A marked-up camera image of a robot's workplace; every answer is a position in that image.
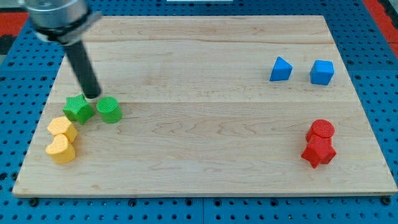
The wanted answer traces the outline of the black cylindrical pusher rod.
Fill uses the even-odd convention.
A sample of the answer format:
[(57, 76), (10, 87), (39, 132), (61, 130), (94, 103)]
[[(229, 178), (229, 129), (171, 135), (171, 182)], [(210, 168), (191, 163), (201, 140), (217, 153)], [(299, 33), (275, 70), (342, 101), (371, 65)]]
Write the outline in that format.
[(83, 94), (89, 99), (100, 96), (100, 84), (91, 66), (91, 61), (83, 42), (79, 40), (74, 44), (64, 45), (63, 48)]

